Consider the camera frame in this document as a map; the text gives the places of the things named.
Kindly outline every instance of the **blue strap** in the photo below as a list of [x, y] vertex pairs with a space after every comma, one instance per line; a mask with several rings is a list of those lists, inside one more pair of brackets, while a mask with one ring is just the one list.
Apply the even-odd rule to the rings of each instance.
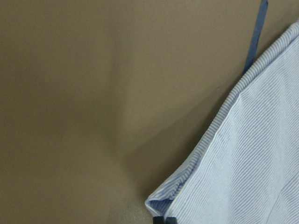
[[263, 29], [263, 22], [265, 21], [267, 8], [268, 8], [268, 1], [262, 0], [262, 2], [260, 4], [260, 8], [258, 10], [256, 26], [254, 27], [254, 32], [252, 35], [249, 51], [247, 54], [247, 59], [246, 59], [243, 75], [252, 66], [254, 59], [256, 57], [258, 39], [260, 38], [262, 29]]

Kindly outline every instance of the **blue striped shirt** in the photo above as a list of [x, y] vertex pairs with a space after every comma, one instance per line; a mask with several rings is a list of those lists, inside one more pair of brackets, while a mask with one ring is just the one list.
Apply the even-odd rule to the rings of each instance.
[[245, 73], [145, 204], [178, 224], [299, 223], [299, 20]]

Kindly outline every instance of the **light blue fabric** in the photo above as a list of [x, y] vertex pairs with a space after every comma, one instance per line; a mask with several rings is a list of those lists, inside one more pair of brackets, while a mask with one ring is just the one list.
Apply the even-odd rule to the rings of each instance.
[[145, 204], [178, 224], [299, 223], [299, 20], [246, 72]]

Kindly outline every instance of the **cardboard surface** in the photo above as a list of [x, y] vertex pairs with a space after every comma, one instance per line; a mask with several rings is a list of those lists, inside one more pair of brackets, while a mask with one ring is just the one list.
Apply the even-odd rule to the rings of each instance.
[[[2, 1], [0, 223], [150, 224], [240, 78], [259, 0]], [[259, 54], [299, 17], [270, 0]]]

